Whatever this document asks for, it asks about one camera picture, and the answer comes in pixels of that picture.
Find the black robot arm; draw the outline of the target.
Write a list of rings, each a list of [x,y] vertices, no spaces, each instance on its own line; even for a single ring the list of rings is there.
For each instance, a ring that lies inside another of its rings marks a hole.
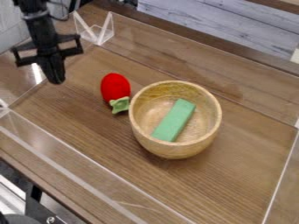
[[[13,0],[20,8],[32,40],[11,48],[15,64],[19,67],[36,63],[52,84],[66,81],[64,60],[83,53],[80,35],[59,34],[55,30],[54,19],[47,3],[51,0]]]

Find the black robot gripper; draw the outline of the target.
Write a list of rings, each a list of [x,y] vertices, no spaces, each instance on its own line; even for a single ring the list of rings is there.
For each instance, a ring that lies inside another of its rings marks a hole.
[[[40,68],[52,84],[62,84],[66,81],[64,59],[83,53],[79,34],[59,34],[54,27],[50,14],[31,14],[23,17],[32,40],[11,49],[15,56],[15,64],[21,67],[39,63]],[[76,42],[76,46],[60,49],[60,44]],[[36,54],[29,57],[20,57],[19,52],[35,49]]]

